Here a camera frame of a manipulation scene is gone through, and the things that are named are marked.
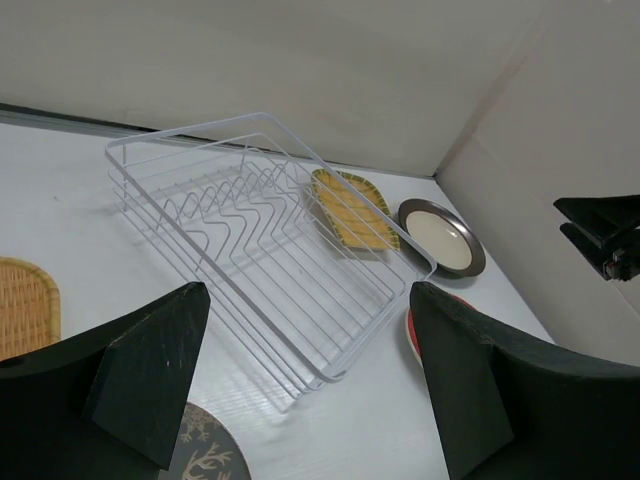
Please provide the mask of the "grey reindeer round plate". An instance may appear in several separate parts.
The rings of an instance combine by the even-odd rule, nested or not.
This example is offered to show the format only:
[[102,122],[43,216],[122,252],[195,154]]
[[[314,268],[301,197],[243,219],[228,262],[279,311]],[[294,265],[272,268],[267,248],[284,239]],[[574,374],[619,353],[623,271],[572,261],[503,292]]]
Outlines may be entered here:
[[160,415],[151,432],[173,439],[171,462],[151,479],[251,479],[247,460],[228,429],[210,412],[187,402],[180,422]]

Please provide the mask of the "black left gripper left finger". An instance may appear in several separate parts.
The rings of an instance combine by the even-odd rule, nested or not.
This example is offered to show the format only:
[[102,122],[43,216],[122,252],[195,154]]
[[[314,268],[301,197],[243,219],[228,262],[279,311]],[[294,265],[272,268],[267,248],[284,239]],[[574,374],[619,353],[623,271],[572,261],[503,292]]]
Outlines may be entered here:
[[4,479],[156,479],[169,468],[209,316],[190,282],[1,363]]

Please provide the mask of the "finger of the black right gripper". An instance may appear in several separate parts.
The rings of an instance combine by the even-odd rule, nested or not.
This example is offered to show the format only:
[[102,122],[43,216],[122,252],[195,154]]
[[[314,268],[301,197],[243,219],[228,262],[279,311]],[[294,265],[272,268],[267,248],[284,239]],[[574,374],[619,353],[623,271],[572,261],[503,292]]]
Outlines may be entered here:
[[639,275],[639,195],[565,197],[553,206],[567,219],[560,231],[605,280]]

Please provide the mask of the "cream plate with brown rim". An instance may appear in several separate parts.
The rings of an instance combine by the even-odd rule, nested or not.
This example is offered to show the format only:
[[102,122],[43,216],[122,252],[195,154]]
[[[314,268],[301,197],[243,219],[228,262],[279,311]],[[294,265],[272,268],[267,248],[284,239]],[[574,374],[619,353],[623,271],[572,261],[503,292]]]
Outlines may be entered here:
[[481,242],[444,206],[421,198],[406,199],[398,207],[397,220],[448,275],[473,278],[484,272],[486,254]]

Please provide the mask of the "orange woven square plate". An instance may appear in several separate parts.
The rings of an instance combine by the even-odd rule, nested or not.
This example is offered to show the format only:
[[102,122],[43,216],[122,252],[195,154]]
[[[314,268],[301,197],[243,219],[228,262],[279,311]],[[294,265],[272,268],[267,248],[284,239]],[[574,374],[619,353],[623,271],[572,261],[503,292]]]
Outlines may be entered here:
[[40,267],[1,258],[1,360],[45,348],[61,339],[60,293]]

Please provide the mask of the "yellow green-rimmed square plate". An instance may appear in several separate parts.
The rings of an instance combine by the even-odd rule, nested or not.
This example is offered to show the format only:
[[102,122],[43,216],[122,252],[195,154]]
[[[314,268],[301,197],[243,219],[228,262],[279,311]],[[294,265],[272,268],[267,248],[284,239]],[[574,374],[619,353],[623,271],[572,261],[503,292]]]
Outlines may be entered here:
[[401,245],[396,230],[348,190],[337,176],[342,177],[384,215],[391,217],[391,212],[380,191],[369,180],[344,171],[332,175],[326,169],[314,170],[311,174],[313,193],[340,242],[353,249],[399,251]]

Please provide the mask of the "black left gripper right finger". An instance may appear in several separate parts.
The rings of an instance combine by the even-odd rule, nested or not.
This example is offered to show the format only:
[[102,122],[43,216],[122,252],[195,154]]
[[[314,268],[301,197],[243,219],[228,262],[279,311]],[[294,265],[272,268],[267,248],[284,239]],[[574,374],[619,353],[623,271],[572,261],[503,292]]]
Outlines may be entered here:
[[428,282],[410,309],[453,479],[635,479],[639,370],[496,320]]

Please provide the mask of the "red plate with teal flower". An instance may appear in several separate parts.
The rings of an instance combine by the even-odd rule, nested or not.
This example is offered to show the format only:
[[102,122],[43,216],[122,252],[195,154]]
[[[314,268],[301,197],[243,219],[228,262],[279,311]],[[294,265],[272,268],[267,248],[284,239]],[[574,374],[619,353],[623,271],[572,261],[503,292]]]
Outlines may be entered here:
[[[467,302],[466,300],[462,299],[461,297],[455,296],[455,298],[457,300],[459,300],[461,303],[463,303],[464,305],[466,305],[467,307],[470,307],[472,310],[477,311],[477,309],[470,304],[469,302]],[[423,370],[423,362],[422,362],[422,357],[421,357],[421,352],[419,349],[419,344],[418,344],[418,339],[417,339],[417,335],[416,335],[416,331],[415,331],[415,327],[414,327],[414,320],[413,320],[413,314],[412,314],[412,310],[409,307],[407,309],[407,313],[406,313],[406,319],[404,322],[404,329],[405,329],[405,333],[406,333],[406,337],[407,337],[407,341],[410,345],[411,351],[413,353],[413,356],[416,359],[416,362],[420,368],[420,370]],[[460,363],[460,359],[455,358],[455,362],[452,360],[451,361],[452,365],[456,365],[457,368],[463,368],[464,367],[460,367],[461,363]]]

